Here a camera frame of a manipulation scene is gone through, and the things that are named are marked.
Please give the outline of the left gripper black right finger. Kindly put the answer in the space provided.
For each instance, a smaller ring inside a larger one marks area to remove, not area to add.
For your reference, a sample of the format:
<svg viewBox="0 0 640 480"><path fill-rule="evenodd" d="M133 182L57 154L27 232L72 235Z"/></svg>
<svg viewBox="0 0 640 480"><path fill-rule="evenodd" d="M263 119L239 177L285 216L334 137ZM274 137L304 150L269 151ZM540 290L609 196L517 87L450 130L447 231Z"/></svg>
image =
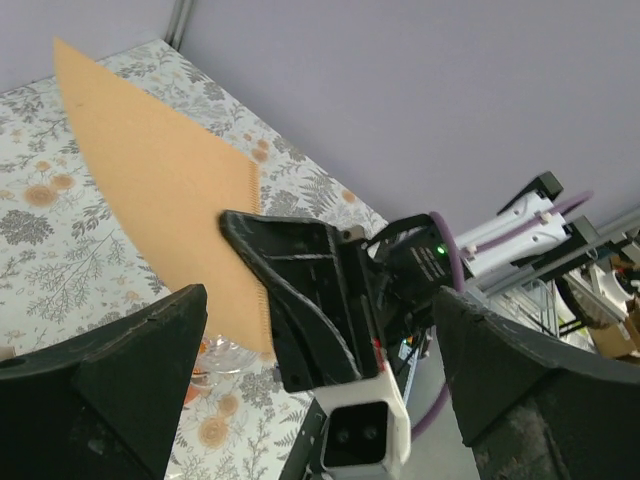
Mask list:
<svg viewBox="0 0 640 480"><path fill-rule="evenodd" d="M441 289L433 316L465 446L483 479L636 479L639 369Z"/></svg>

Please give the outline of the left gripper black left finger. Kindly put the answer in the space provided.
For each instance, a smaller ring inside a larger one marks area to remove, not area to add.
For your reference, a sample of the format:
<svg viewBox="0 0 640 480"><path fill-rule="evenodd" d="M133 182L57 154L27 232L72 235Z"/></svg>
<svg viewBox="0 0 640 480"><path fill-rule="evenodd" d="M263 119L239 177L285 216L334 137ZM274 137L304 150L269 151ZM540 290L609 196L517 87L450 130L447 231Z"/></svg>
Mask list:
<svg viewBox="0 0 640 480"><path fill-rule="evenodd" d="M1 363L4 479L161 479L207 319L189 285Z"/></svg>

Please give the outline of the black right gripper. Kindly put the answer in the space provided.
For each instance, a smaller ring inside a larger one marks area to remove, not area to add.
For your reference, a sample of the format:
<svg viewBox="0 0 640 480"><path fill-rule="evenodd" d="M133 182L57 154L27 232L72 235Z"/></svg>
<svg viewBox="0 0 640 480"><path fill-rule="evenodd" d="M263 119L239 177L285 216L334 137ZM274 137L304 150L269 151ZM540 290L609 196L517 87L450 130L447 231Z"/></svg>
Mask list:
<svg viewBox="0 0 640 480"><path fill-rule="evenodd" d="M377 376L379 341L390 351L424 338L435 323L434 295L463 292L470 278L438 213L392 221L370 238L309 218L231 210L219 227L267 291L289 393Z"/></svg>

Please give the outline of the clear glass dripper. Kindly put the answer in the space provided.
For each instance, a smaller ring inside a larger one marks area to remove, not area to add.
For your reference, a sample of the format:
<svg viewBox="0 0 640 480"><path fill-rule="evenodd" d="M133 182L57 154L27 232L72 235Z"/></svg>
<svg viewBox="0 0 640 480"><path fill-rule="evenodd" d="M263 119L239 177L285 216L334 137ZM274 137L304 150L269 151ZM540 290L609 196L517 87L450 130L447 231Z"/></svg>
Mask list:
<svg viewBox="0 0 640 480"><path fill-rule="evenodd" d="M191 376L194 387L212 388L224 375L236 374L249 368L259 354L247 350L228 338L204 336Z"/></svg>

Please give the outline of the brown paper coffee filter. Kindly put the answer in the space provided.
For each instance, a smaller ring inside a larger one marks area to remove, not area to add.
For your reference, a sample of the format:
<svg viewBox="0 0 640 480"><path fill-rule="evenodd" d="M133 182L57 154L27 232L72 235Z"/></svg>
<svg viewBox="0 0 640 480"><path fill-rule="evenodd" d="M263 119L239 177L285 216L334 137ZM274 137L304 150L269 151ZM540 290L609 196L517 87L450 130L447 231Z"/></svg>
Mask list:
<svg viewBox="0 0 640 480"><path fill-rule="evenodd" d="M53 57L80 153L145 261L172 291L205 286L208 337L272 352L266 290L218 226L225 210L260 213L258 166L63 40Z"/></svg>

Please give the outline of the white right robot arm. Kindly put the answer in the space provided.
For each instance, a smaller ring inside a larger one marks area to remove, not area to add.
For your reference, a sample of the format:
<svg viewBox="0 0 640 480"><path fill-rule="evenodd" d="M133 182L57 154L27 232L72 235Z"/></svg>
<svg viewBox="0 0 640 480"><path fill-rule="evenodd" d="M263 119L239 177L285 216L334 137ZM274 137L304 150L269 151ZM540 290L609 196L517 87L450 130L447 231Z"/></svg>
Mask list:
<svg viewBox="0 0 640 480"><path fill-rule="evenodd" d="M551 173L530 181L497 215L454 235L435 212L373 236L310 218L227 210L220 231L265 288L271 338L291 393L376 377L386 354L431 326L434 295L523 266L577 237L569 214L591 198L561 198Z"/></svg>

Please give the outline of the orange glass carafe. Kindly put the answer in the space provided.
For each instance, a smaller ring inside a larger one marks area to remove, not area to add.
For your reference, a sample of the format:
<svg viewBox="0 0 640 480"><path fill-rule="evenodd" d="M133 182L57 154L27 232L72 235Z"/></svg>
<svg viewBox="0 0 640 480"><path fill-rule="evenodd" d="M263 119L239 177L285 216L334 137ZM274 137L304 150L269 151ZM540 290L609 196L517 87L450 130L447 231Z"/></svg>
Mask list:
<svg viewBox="0 0 640 480"><path fill-rule="evenodd" d="M195 369L190 378L189 387L184 399L184 405L188 405L198 396L211 390L209 373L200 369Z"/></svg>

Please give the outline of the aluminium frame rail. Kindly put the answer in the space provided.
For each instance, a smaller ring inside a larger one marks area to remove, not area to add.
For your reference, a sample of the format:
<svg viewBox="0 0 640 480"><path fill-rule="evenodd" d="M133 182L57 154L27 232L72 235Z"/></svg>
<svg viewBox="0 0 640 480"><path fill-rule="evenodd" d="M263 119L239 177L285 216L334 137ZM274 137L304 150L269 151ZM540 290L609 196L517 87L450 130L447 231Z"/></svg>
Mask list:
<svg viewBox="0 0 640 480"><path fill-rule="evenodd" d="M196 0L175 0L164 42L178 51L181 47Z"/></svg>

